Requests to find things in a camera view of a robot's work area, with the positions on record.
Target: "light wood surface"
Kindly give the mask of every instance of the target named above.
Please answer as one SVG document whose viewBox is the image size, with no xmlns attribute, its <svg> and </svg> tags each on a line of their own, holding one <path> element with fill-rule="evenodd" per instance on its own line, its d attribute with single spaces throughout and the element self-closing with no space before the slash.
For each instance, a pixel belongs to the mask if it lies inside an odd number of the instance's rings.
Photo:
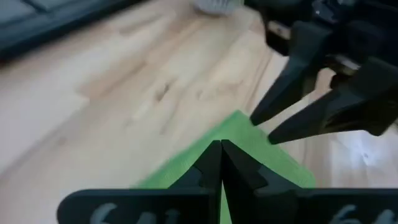
<svg viewBox="0 0 398 224">
<path fill-rule="evenodd" d="M 209 17 L 188 1 L 132 7 L 0 69 L 0 223 L 56 223 L 67 194 L 125 188 L 239 109 L 250 114 L 287 58 L 254 11 Z M 317 90 L 269 131 L 328 91 Z M 397 187 L 397 131 L 281 146 L 320 187 Z"/>
</svg>

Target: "wood grain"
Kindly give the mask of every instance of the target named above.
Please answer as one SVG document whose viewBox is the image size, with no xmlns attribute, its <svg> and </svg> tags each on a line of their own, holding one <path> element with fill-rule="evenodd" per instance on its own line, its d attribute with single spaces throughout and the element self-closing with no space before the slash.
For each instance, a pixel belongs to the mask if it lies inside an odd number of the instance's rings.
<svg viewBox="0 0 398 224">
<path fill-rule="evenodd" d="M 56 223 L 67 194 L 129 187 L 239 109 L 250 114 L 287 58 L 256 13 L 209 17 L 157 0 L 65 36 L 0 70 L 0 222 Z M 328 91 L 272 120 L 270 131 Z M 395 129 L 282 144 L 320 187 L 395 187 Z"/>
</svg>

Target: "black keyboard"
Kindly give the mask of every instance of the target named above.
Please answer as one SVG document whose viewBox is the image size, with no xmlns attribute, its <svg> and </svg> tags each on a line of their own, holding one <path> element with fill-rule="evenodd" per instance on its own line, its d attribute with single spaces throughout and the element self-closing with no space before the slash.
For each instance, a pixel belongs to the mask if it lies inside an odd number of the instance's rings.
<svg viewBox="0 0 398 224">
<path fill-rule="evenodd" d="M 0 61 L 141 0 L 0 0 Z"/>
</svg>

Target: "clamp jaw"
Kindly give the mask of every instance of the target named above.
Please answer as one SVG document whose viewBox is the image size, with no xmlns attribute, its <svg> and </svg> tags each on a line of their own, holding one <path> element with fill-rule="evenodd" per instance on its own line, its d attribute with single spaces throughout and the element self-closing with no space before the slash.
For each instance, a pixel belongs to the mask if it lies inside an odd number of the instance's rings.
<svg viewBox="0 0 398 224">
<path fill-rule="evenodd" d="M 289 56 L 252 113 L 254 125 L 313 91 L 321 69 L 336 72 L 332 90 L 273 130 L 271 143 L 353 130 L 378 136 L 397 119 L 398 2 L 268 0 L 254 7 L 267 44 Z"/>
</svg>

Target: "green cloth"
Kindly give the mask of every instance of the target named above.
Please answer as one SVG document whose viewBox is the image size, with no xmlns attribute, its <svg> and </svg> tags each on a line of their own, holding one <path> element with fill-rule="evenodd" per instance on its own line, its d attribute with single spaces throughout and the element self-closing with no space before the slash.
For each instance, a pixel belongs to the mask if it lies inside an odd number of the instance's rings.
<svg viewBox="0 0 398 224">
<path fill-rule="evenodd" d="M 262 130 L 253 126 L 249 118 L 241 111 L 235 111 L 188 149 L 169 160 L 138 187 L 143 189 L 169 187 L 192 166 L 213 140 L 221 139 L 229 139 L 250 156 L 298 186 L 315 186 L 315 178 L 309 170 L 298 164 L 280 147 L 271 145 Z M 220 223 L 231 223 L 224 189 L 221 199 Z"/>
</svg>

